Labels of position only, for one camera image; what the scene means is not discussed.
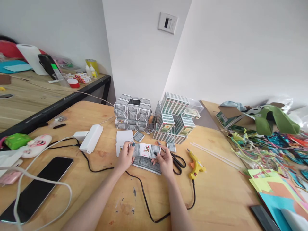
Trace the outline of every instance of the red object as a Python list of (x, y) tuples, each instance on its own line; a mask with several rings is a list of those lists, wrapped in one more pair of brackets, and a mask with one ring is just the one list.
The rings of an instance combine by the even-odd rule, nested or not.
[(80, 87), (77, 79), (68, 79), (67, 82), (71, 86), (71, 88), (79, 88)]
[[(46, 54), (45, 51), (39, 49), (42, 54)], [(0, 40), (0, 52), (4, 54), (5, 57), (8, 58), (17, 58), (17, 59), (25, 59), (21, 52), (18, 50), (15, 43)]]

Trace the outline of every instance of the white glue bottle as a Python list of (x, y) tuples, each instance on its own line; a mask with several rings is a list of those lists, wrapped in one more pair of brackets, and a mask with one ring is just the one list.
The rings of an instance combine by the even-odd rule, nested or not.
[(92, 78), (92, 72), (91, 72), (91, 69), (89, 68), (88, 65), (86, 65), (86, 72), (87, 72), (87, 76), (89, 76), (90, 78)]
[(97, 78), (97, 72), (95, 71), (95, 69), (94, 69), (94, 67), (92, 66), (92, 64), (90, 64), (91, 65), (91, 67), (90, 67), (90, 70), (91, 70), (91, 73), (92, 73), (92, 76), (93, 76), (93, 78)]

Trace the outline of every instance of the yellow cup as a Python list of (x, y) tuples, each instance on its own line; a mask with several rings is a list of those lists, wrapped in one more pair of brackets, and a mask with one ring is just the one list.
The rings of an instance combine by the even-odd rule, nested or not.
[(91, 67), (91, 64), (92, 64), (92, 67), (95, 69), (96, 73), (99, 75), (99, 69), (98, 69), (96, 60), (86, 59), (86, 63), (89, 67)]

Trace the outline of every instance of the green fabric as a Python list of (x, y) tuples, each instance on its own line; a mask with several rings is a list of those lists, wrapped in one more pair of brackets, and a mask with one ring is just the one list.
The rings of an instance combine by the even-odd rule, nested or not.
[(265, 105), (250, 109), (247, 112), (255, 118), (257, 133), (259, 135), (271, 136), (273, 134), (274, 122), (266, 119), (269, 112), (273, 113), (275, 124), (281, 133), (295, 135), (300, 132), (300, 126), (289, 119), (289, 116), (280, 108), (274, 105)]

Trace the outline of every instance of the hand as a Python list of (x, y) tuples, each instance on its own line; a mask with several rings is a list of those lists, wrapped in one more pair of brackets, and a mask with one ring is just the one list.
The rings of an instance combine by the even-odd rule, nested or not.
[(173, 159), (170, 153), (169, 148), (167, 148), (166, 146), (163, 145), (159, 145), (159, 147), (161, 147), (162, 150), (165, 151), (165, 153), (163, 151), (161, 151), (159, 153), (154, 152), (154, 154), (156, 155), (156, 158), (160, 164), (160, 170), (161, 173), (165, 176), (166, 179), (172, 179), (174, 177), (174, 173), (173, 173)]
[(135, 149), (135, 143), (125, 142), (123, 148), (119, 154), (118, 162), (115, 165), (115, 170), (124, 173), (129, 166), (134, 162), (133, 152)]

